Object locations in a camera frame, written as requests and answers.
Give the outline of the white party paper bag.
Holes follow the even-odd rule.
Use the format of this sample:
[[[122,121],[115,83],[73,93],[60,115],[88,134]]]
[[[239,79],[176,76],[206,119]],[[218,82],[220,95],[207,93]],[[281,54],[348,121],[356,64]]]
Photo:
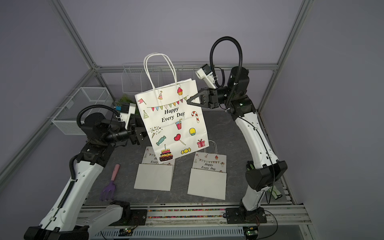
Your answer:
[[[196,152],[191,168],[188,194],[192,196],[225,200],[227,187],[227,156],[218,153],[216,142],[214,152]]]

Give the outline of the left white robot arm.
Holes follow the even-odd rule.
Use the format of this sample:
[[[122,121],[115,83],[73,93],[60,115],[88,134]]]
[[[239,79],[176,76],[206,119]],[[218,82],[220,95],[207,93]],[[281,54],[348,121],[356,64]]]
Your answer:
[[[78,127],[86,134],[87,142],[81,152],[70,159],[71,177],[50,212],[38,226],[29,227],[25,240],[89,240],[98,232],[120,220],[138,226],[130,203],[112,201],[105,210],[93,215],[90,220],[78,223],[78,215],[97,177],[107,165],[116,144],[130,141],[139,144],[146,136],[143,120],[138,115],[113,110],[117,121],[107,120],[102,113],[88,115],[81,120],[86,110],[77,116]]]

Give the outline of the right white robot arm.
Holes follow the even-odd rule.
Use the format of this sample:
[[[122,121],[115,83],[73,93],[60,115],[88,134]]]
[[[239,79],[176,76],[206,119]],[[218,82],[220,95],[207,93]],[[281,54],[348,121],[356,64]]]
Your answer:
[[[249,71],[243,67],[232,68],[228,84],[224,87],[217,84],[213,70],[207,64],[199,68],[196,75],[205,81],[207,88],[201,89],[187,103],[206,109],[225,105],[225,111],[241,130],[250,149],[252,160],[248,162],[246,172],[248,188],[240,209],[245,213],[254,213],[261,207],[261,200],[267,197],[267,192],[273,192],[276,181],[288,166],[270,147],[261,129],[257,110],[247,96]]]

